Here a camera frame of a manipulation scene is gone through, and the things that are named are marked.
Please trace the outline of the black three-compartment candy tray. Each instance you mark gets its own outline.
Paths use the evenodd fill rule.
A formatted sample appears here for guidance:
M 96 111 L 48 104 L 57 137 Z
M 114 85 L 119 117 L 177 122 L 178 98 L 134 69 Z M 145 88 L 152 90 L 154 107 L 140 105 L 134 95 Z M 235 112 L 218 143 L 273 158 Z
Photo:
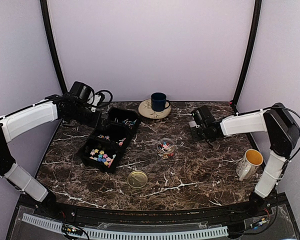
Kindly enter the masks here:
M 135 111 L 112 107 L 75 155 L 86 167 L 114 173 L 140 123 Z

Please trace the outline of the clear plastic jar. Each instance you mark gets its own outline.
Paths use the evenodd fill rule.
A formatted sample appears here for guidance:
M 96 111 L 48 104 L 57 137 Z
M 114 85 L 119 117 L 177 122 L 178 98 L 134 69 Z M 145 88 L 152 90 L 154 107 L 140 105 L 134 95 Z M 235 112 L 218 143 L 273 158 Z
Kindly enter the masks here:
M 169 138 L 162 138 L 155 144 L 157 154 L 164 160 L 173 158 L 175 155 L 176 145 Z

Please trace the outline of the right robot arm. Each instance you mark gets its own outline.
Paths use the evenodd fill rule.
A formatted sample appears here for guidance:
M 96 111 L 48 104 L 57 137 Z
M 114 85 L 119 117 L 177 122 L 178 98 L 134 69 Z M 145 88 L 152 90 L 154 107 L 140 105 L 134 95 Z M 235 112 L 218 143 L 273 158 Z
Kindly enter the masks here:
M 288 164 L 300 151 L 300 115 L 281 102 L 248 112 L 236 112 L 216 119 L 203 105 L 191 112 L 189 123 L 196 138 L 211 144 L 226 137 L 263 134 L 268 137 L 269 157 L 253 193 L 258 196 L 245 205 L 245 213 L 256 217 L 265 208 L 267 198 L 282 180 Z

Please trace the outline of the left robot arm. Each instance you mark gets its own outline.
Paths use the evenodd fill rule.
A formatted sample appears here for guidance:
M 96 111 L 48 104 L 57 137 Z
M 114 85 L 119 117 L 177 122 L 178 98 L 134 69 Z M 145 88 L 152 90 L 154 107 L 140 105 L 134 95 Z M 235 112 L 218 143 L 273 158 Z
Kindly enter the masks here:
M 0 116 L 0 178 L 41 203 L 40 208 L 48 217 L 57 218 L 61 208 L 53 201 L 54 194 L 17 163 L 8 144 L 39 126 L 64 118 L 95 128 L 101 117 L 98 109 L 106 107 L 112 100 L 110 91 L 95 92 L 85 83 L 76 81 L 63 95 L 54 94 Z

